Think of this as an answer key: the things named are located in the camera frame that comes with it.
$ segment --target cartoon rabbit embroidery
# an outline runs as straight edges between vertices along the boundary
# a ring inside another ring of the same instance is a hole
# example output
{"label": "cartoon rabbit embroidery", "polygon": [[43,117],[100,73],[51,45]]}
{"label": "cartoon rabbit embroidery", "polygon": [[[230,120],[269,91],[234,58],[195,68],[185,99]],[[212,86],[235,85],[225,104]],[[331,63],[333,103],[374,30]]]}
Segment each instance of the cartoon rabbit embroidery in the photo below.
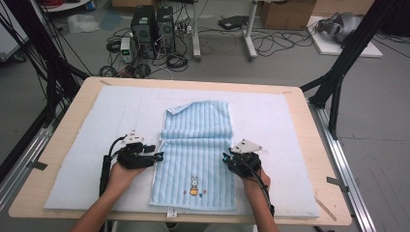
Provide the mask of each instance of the cartoon rabbit embroidery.
{"label": "cartoon rabbit embroidery", "polygon": [[198,194],[198,177],[191,177],[190,179],[190,195],[196,196]]}

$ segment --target human hand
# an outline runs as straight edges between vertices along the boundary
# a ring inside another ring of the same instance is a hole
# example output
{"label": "human hand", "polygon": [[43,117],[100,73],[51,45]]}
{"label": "human hand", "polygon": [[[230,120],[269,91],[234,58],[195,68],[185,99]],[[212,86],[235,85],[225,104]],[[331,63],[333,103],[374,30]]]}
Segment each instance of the human hand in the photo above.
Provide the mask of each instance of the human hand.
{"label": "human hand", "polygon": [[144,168],[127,169],[120,163],[116,162],[112,165],[111,174],[109,176],[108,185],[104,193],[121,196],[130,186],[134,177],[143,172]]}

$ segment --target table leg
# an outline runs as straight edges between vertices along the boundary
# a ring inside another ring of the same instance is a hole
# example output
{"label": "table leg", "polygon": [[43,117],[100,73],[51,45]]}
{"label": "table leg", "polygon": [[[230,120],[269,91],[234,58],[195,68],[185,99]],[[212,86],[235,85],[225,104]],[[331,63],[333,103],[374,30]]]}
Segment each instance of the table leg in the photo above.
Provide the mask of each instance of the table leg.
{"label": "table leg", "polygon": [[244,38],[245,38],[245,42],[247,43],[250,60],[255,59],[257,57],[255,47],[250,37],[250,33],[252,31],[252,26],[253,26],[253,20],[255,19],[256,8],[257,8],[257,0],[252,0],[251,6],[250,6],[250,13],[249,13],[248,29],[244,31]]}
{"label": "table leg", "polygon": [[195,59],[195,61],[200,61],[201,60],[201,48],[199,46],[199,35],[198,35],[199,15],[197,15],[197,5],[198,5],[198,0],[193,0],[192,49],[193,49],[193,59]]}

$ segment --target striped towel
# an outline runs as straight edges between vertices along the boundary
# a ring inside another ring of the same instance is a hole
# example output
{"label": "striped towel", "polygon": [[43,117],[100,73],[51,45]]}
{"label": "striped towel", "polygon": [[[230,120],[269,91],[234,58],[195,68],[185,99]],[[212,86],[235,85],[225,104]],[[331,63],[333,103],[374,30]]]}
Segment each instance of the striped towel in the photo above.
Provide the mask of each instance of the striped towel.
{"label": "striped towel", "polygon": [[234,176],[221,161],[231,145],[228,104],[200,101],[170,108],[161,132],[150,204],[201,211],[232,211]]}

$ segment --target black pole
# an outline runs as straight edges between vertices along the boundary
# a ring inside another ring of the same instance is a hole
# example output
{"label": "black pole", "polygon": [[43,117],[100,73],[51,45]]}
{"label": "black pole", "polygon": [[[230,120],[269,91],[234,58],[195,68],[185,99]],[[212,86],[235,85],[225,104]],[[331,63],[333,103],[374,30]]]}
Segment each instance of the black pole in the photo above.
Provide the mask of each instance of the black pole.
{"label": "black pole", "polygon": [[3,180],[15,162],[19,159],[27,144],[34,137],[39,128],[48,126],[55,118],[55,108],[63,98],[71,101],[79,90],[79,85],[74,77],[85,79],[89,75],[71,66],[62,58],[54,42],[47,34],[42,22],[34,10],[30,0],[4,0],[10,12],[18,24],[36,48],[40,57],[32,56],[26,44],[17,35],[17,32],[7,19],[0,15],[0,23],[22,47],[32,63],[37,75],[47,81],[46,98],[47,105],[36,119],[35,123],[23,135],[12,152],[6,157],[0,166],[0,180]]}
{"label": "black pole", "polygon": [[329,130],[333,139],[337,139],[337,114],[343,78],[360,57],[363,50],[376,34],[387,16],[399,0],[375,0],[357,30],[349,38],[332,68],[323,76],[301,87],[302,91],[319,86],[309,102],[318,108],[324,108],[330,96],[332,98]]}

